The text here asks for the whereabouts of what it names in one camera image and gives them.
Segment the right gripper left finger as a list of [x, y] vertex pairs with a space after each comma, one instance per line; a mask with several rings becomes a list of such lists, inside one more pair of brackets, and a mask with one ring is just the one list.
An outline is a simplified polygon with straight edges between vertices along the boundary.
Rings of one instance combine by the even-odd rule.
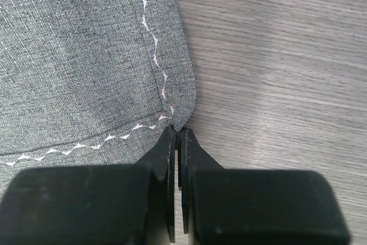
[[1, 200], [2, 244], [171, 244], [175, 131], [134, 164], [34, 168]]

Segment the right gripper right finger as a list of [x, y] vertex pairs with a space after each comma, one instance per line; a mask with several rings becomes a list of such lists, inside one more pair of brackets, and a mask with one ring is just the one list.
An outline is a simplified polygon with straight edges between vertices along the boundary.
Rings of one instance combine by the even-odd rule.
[[296, 169], [226, 169], [193, 130], [177, 134], [178, 186], [190, 244], [349, 244], [329, 182]]

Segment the grey napkin white stitching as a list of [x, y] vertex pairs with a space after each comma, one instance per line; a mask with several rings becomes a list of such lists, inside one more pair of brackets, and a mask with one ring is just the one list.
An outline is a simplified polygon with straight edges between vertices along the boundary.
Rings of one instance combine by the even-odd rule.
[[1, 0], [1, 191], [27, 168], [133, 163], [195, 101], [175, 0]]

